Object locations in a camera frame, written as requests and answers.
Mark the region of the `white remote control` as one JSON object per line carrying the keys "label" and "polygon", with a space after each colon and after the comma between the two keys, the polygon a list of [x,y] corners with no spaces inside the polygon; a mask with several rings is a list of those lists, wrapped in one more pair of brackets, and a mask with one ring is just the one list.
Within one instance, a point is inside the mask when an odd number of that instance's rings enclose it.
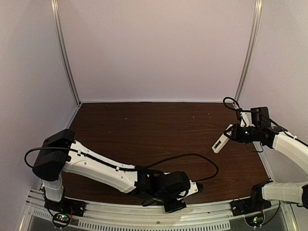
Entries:
{"label": "white remote control", "polygon": [[227,135],[223,133],[220,136],[220,138],[215,142],[215,144],[212,146],[212,150],[214,153],[218,154],[230,140],[231,131],[228,131],[226,134]]}

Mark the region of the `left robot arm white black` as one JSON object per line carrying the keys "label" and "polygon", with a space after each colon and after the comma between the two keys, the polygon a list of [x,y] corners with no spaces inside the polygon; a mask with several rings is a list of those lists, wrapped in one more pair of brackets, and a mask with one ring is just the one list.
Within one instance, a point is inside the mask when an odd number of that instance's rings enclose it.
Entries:
{"label": "left robot arm white black", "polygon": [[74,136],[73,131],[64,129],[46,138],[32,166],[50,201],[60,202],[64,196],[62,172],[81,175],[138,197],[143,206],[161,202],[169,213],[185,208],[183,199],[198,191],[182,171],[164,173],[119,163],[87,149]]}

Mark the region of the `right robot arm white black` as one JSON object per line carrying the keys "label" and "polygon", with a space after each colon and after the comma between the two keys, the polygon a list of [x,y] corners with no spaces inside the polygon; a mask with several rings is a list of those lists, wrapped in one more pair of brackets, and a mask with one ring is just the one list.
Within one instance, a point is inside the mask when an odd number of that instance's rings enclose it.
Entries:
{"label": "right robot arm white black", "polygon": [[[245,144],[259,142],[262,146],[282,153],[303,171],[308,171],[308,145],[270,119],[267,107],[252,108],[251,110],[227,108],[235,111],[238,119],[243,113],[250,113],[253,123],[250,125],[244,121],[243,125],[232,125],[224,132],[227,138]],[[266,181],[253,186],[251,201],[254,206],[270,200],[289,202],[307,208],[308,183],[306,181],[300,183]]]}

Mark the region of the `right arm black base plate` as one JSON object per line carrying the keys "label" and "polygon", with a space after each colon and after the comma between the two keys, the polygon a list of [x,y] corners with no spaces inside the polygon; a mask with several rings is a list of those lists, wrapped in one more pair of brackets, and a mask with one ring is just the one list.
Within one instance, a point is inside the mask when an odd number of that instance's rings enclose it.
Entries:
{"label": "right arm black base plate", "polygon": [[271,202],[262,200],[261,202],[254,202],[250,197],[245,199],[234,198],[230,202],[233,216],[246,215],[255,212],[262,212],[264,209],[271,207]]}

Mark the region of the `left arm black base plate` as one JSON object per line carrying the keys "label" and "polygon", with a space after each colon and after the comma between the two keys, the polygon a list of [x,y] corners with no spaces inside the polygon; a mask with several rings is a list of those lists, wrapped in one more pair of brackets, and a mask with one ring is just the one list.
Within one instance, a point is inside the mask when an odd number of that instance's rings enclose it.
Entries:
{"label": "left arm black base plate", "polygon": [[68,215],[83,217],[85,205],[86,203],[84,201],[64,198],[60,202],[54,202],[47,199],[44,207],[53,212],[61,212]]}

